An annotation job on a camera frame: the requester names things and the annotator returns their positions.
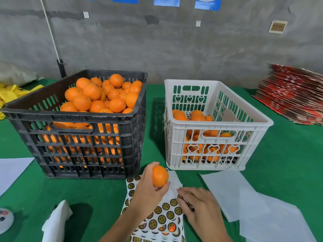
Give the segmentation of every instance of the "white paper sheet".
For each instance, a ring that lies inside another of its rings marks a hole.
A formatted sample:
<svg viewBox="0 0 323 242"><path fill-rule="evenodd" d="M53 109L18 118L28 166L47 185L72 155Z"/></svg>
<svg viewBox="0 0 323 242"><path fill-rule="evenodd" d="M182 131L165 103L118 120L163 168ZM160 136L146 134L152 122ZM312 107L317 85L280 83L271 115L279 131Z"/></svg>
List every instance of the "white paper sheet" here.
<svg viewBox="0 0 323 242"><path fill-rule="evenodd" d="M240 220L240 235L254 242L315 242L300 210L279 199L258 193L271 212Z"/></svg>
<svg viewBox="0 0 323 242"><path fill-rule="evenodd" d="M0 196L14 183L33 158L0 159Z"/></svg>
<svg viewBox="0 0 323 242"><path fill-rule="evenodd" d="M229 222L257 217L270 212L269 207L248 183L238 168L201 175L210 192L218 201Z"/></svg>

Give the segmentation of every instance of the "green table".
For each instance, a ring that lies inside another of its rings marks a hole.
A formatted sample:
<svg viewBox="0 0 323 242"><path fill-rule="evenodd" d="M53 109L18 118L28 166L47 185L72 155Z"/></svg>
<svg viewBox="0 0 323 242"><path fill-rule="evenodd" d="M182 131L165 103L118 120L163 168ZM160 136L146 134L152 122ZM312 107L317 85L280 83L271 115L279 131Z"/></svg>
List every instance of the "green table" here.
<svg viewBox="0 0 323 242"><path fill-rule="evenodd" d="M233 90L274 121L242 174L256 191L296 205L317 241L323 241L323 127L296 125L256 101L246 90ZM165 166L164 97L163 85L147 86L142 166L152 161ZM8 120L0 121L0 153L1 158L32 156ZM177 174L184 186L205 187L197 171ZM74 211L66 223L65 241L98 241L119 217L125 196L124 180L49 179L33 161L0 197L0 207L9 208L15 215L12 228L0 235L0 241L41 241L43 223L54 205L64 199ZM225 221L225 225L234 241L245 241L239 235L239 222ZM188 242L199 241L187 220L184 227Z"/></svg>

